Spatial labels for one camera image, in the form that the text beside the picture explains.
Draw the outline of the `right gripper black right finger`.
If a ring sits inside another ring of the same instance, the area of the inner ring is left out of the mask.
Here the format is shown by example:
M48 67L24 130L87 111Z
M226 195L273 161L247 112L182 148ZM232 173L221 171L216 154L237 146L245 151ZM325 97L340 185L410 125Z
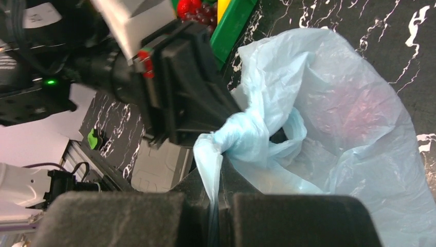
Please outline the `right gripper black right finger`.
M219 192L220 246L381 246L356 198L264 195L225 157Z

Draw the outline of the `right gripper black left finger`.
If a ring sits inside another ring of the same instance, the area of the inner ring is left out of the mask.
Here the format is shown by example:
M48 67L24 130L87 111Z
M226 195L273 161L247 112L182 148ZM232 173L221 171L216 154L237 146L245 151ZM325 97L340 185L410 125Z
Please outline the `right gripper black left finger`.
M76 192L49 206L32 246L219 246L194 170L168 192Z

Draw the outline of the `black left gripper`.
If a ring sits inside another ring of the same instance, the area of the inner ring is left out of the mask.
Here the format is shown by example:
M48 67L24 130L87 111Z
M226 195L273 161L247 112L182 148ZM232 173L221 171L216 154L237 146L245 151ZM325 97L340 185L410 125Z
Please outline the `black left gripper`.
M193 145L241 110L222 82L209 40L206 26L174 20L141 41L132 65L107 39L75 53L68 74L134 105L150 146Z

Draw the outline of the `light blue plastic bag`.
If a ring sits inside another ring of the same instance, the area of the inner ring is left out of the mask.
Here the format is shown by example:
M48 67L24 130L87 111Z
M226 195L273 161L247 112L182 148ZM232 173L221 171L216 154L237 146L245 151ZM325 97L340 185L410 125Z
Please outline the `light blue plastic bag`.
M344 37L297 28L238 53L243 111L193 147L211 220L228 156L262 193L353 196L384 246L435 246L435 201L411 117Z

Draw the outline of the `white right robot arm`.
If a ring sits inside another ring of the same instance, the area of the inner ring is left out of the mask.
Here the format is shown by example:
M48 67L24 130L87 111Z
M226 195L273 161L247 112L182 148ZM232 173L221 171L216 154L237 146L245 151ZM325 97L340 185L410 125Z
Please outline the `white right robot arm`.
M109 169L1 164L1 199L20 212L1 232L35 231L24 246L381 246L368 210L349 196L264 195L224 159L217 205L193 170L167 192L139 192Z

